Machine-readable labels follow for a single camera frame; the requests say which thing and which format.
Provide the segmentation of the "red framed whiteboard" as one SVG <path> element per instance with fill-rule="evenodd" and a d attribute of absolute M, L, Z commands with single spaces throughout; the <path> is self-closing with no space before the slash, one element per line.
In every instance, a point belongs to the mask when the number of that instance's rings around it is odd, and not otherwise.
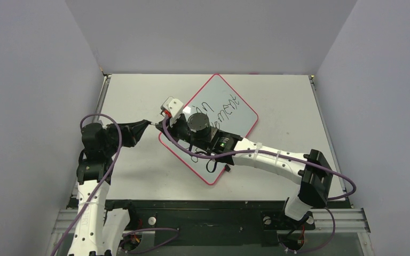
<path fill-rule="evenodd" d="M 212 127 L 242 137 L 246 137 L 258 122 L 255 110 L 218 74 L 212 75 L 185 103 L 183 113 L 186 118 L 194 113 L 207 114 Z M 214 167 L 212 163 L 184 153 L 163 134 L 159 134 L 159 142 L 208 185 L 214 185 L 225 171 L 225 164 L 218 163 L 216 170 L 210 173 Z"/>

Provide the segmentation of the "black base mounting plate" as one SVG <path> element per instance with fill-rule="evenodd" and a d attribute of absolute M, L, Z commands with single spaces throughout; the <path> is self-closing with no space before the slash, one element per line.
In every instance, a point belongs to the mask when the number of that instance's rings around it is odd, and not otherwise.
<path fill-rule="evenodd" d="M 150 201 L 111 199 L 98 217 L 108 224 L 124 215 L 118 245 L 139 252 L 167 246 L 278 246 L 304 244 L 309 233 L 335 235 L 348 203 L 329 203 L 293 220 L 285 201 Z"/>

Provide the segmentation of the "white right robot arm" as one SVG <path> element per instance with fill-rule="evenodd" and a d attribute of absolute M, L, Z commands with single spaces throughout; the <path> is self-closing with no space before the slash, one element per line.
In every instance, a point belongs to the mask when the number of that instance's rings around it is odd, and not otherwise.
<path fill-rule="evenodd" d="M 180 151 L 232 166 L 250 166 L 284 177 L 299 186 L 280 212 L 280 221 L 295 227 L 311 208 L 327 206 L 333 173 L 322 152 L 292 153 L 255 143 L 210 125 L 204 114 L 180 115 L 156 123 L 156 128 Z"/>

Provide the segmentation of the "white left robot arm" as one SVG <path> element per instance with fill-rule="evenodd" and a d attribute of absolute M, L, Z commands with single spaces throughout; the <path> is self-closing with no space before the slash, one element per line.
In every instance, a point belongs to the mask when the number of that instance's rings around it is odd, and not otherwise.
<path fill-rule="evenodd" d="M 111 175 L 122 147 L 134 147 L 150 121 L 90 123 L 81 128 L 82 159 L 77 168 L 78 213 L 68 255 L 116 255 L 124 229 L 132 229 L 138 214 L 125 205 L 106 214 Z"/>

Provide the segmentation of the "aluminium frame rail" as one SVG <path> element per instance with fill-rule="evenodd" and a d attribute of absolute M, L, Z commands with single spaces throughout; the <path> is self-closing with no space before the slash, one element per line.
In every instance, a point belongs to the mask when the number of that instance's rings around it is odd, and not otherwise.
<path fill-rule="evenodd" d="M 333 230 L 332 218 L 335 220 L 336 233 L 370 233 L 369 223 L 363 209 L 312 209 L 315 228 L 312 233 L 329 233 Z M 61 210 L 53 227 L 53 234 L 62 234 L 76 217 L 76 210 Z"/>

